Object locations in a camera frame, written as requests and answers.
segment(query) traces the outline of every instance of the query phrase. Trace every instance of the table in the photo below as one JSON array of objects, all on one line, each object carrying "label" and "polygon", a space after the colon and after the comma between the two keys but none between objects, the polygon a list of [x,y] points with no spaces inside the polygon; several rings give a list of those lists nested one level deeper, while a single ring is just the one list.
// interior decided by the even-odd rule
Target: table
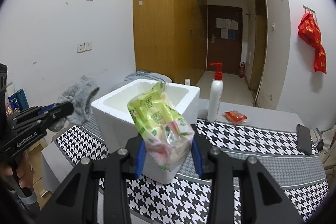
[{"label": "table", "polygon": [[[200,118],[206,118],[207,104],[208,100],[199,100]],[[303,218],[307,219],[327,194],[328,186],[317,151],[314,150],[314,155],[307,157],[296,150],[296,134],[293,132],[298,123],[302,124],[298,115],[221,103],[220,113],[230,110],[238,110],[247,115],[245,127],[209,124],[200,119],[199,132],[229,156],[244,159],[255,155],[284,189]],[[219,116],[218,121],[226,122],[226,119]],[[80,151],[83,147],[86,149],[84,153],[89,153],[93,159],[107,155],[104,142],[92,134],[94,129],[89,130],[91,134],[82,128],[73,128],[42,151],[42,173],[47,191],[55,191],[74,164],[83,157],[83,151]],[[211,182],[198,179],[191,157],[187,158],[169,185],[157,185],[148,178],[129,181],[127,185],[133,224],[204,223],[206,220]],[[237,180],[234,185],[235,223],[238,224],[240,202]],[[99,193],[99,223],[102,223],[102,201],[103,195]]]}]

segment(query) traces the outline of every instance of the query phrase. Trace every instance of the fire extinguisher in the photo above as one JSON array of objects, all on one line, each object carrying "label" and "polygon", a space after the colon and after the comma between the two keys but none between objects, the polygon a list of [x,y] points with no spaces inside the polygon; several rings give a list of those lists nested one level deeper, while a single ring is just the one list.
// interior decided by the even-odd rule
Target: fire extinguisher
[{"label": "fire extinguisher", "polygon": [[240,64],[239,77],[244,78],[244,75],[245,75],[245,62],[242,62]]}]

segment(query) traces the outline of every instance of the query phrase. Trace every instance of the electrical outlet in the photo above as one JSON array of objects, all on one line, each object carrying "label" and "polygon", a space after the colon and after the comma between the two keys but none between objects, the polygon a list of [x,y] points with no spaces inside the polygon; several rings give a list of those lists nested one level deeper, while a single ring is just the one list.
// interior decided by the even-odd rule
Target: electrical outlet
[{"label": "electrical outlet", "polygon": [[92,50],[92,42],[91,41],[90,42],[85,42],[84,46],[85,46],[85,51],[86,52]]},{"label": "electrical outlet", "polygon": [[84,43],[77,44],[77,53],[84,52]]}]

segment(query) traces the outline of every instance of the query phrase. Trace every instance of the red pump dispenser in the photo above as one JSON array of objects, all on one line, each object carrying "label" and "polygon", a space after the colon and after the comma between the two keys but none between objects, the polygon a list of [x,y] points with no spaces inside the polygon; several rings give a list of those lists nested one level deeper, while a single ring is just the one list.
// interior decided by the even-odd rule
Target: red pump dispenser
[{"label": "red pump dispenser", "polygon": [[222,73],[222,63],[211,63],[210,66],[217,66],[217,70],[214,75],[215,80],[221,81],[223,79],[223,73]]}]

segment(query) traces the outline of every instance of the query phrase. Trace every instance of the doorway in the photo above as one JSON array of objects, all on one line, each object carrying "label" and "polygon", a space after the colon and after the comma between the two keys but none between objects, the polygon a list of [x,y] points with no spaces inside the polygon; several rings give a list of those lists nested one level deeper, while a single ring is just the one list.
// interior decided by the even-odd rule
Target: doorway
[{"label": "doorway", "polygon": [[266,60],[268,17],[266,0],[255,0],[255,46],[249,88],[256,104]]},{"label": "doorway", "polygon": [[239,75],[242,43],[243,9],[208,5],[207,70],[215,71],[209,64],[220,62],[223,73]]}]

